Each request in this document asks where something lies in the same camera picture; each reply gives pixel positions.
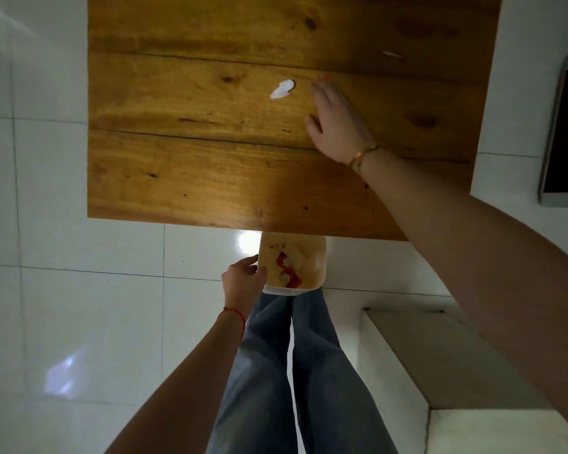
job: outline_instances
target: leg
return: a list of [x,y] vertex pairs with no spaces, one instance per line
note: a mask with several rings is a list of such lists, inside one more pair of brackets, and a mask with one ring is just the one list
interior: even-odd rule
[[293,300],[293,377],[308,453],[395,454],[370,392],[339,346],[322,290]]
[[207,453],[297,451],[286,372],[291,308],[287,297],[259,298],[235,356]]

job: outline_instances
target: white paper scrap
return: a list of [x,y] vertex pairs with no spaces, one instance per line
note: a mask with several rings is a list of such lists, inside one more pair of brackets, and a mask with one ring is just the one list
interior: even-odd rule
[[290,91],[294,89],[294,81],[287,79],[282,81],[278,86],[278,89],[271,93],[271,98],[282,98],[290,95]]

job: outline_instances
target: wooden tabletop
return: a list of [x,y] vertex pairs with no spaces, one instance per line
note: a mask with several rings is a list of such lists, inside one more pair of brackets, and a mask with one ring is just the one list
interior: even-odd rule
[[378,142],[469,191],[499,5],[88,0],[88,216],[404,239],[314,149],[308,83],[335,81]]

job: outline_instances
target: gold bracelet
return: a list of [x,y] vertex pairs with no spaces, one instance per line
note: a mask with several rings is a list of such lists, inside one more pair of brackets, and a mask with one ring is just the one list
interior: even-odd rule
[[360,151],[358,154],[356,154],[354,156],[354,158],[348,162],[347,167],[354,167],[354,164],[357,163],[358,164],[358,172],[360,171],[360,166],[362,165],[362,159],[364,158],[364,156],[368,153],[370,153],[371,151],[376,150],[377,148],[380,148],[380,146],[378,144],[373,144],[372,146],[364,149],[363,151]]

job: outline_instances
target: right arm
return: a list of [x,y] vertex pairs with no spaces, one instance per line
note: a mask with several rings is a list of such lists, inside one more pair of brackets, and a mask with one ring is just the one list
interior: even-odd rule
[[[332,84],[312,85],[318,149],[349,162],[373,144]],[[358,172],[450,293],[498,348],[568,419],[568,256],[529,227],[385,149]]]

